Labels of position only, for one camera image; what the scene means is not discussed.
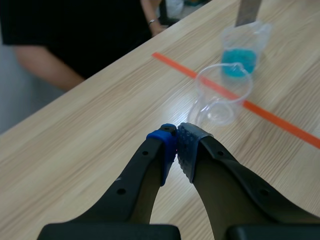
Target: clear plastic cup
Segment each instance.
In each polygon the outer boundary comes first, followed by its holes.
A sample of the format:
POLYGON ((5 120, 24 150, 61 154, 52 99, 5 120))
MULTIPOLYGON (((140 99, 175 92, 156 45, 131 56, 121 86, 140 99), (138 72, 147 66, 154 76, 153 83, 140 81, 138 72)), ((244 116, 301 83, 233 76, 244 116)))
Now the clear plastic cup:
MULTIPOLYGON (((221 63, 241 63, 249 74, 253 73, 269 41, 271 29, 271 24, 263 24, 261 21, 227 27, 222 33, 221 63)), ((241 72, 225 72, 225 74, 242 77, 241 72)))
POLYGON ((232 123, 253 89, 253 80, 240 63, 208 66, 197 75, 195 82, 198 99, 187 120, 201 128, 232 123), (233 77, 235 73, 242 76, 233 77))

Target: blue gel beads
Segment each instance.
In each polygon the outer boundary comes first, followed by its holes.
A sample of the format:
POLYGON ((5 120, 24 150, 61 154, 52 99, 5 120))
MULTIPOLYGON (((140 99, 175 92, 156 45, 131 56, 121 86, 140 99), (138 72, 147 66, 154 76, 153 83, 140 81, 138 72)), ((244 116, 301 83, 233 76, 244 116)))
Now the blue gel beads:
MULTIPOLYGON (((243 68, 251 74, 257 64, 257 55, 254 51, 244 48, 234 48, 224 51, 221 62, 223 64, 241 63, 243 68)), ((245 74, 240 68, 223 66, 223 72, 230 77, 244 77, 245 74)))

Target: wooden table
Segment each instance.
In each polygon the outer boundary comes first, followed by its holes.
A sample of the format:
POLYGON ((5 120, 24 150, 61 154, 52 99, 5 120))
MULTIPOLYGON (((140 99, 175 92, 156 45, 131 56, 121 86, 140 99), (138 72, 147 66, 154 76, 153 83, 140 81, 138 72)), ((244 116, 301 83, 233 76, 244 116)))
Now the wooden table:
MULTIPOLYGON (((198 72, 218 63, 222 30, 239 1, 214 0, 32 115, 0 138, 0 238, 34 240, 47 223, 93 205, 146 135, 186 120, 193 80, 152 57, 160 52, 198 72)), ((265 0, 272 36, 248 100, 320 135, 320 1, 265 0)), ((210 132, 242 164, 300 207, 320 215, 320 151, 244 109, 210 132)), ((175 162, 152 223, 182 238, 213 239, 203 204, 175 162)))

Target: orange tape line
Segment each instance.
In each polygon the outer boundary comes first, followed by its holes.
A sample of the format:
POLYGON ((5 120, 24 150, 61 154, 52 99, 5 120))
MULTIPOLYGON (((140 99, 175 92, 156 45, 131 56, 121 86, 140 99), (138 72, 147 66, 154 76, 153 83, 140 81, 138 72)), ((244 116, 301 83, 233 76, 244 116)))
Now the orange tape line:
MULTIPOLYGON (((176 61, 168 58, 165 55, 162 55, 158 52, 155 52, 152 54, 152 56, 161 62, 169 65, 170 67, 178 70, 179 72, 191 77, 191 78, 196 78, 197 73, 192 71, 191 69, 177 63, 176 61)), ((221 89, 223 88, 222 86, 217 85, 216 83, 213 83, 211 81, 206 81, 206 85, 213 88, 213 89, 221 89)), ((283 120, 282 118, 272 114, 271 112, 268 112, 264 110, 263 108, 253 104, 250 101, 245 101, 243 106, 250 110, 251 112, 257 114, 258 116, 262 117, 265 120, 268 120, 269 122, 273 123, 274 125, 282 128, 283 130, 291 133, 292 135, 304 140, 305 142, 315 146, 316 148, 320 149, 320 139, 317 138, 316 136, 298 128, 297 126, 291 124, 290 122, 283 120)))

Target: plastic cup with blue liquid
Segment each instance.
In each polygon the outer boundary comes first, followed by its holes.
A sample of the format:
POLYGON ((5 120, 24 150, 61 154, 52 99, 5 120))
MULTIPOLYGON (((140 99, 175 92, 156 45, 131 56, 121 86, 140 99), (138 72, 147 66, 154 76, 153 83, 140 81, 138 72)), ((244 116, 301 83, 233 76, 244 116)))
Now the plastic cup with blue liquid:
MULTIPOLYGON (((226 28, 222 33, 223 54, 221 63, 240 63, 243 68, 252 74, 259 63, 259 58, 270 38, 271 24, 256 21, 250 24, 226 28)), ((241 71, 230 71, 222 68, 226 75, 243 77, 241 71)))

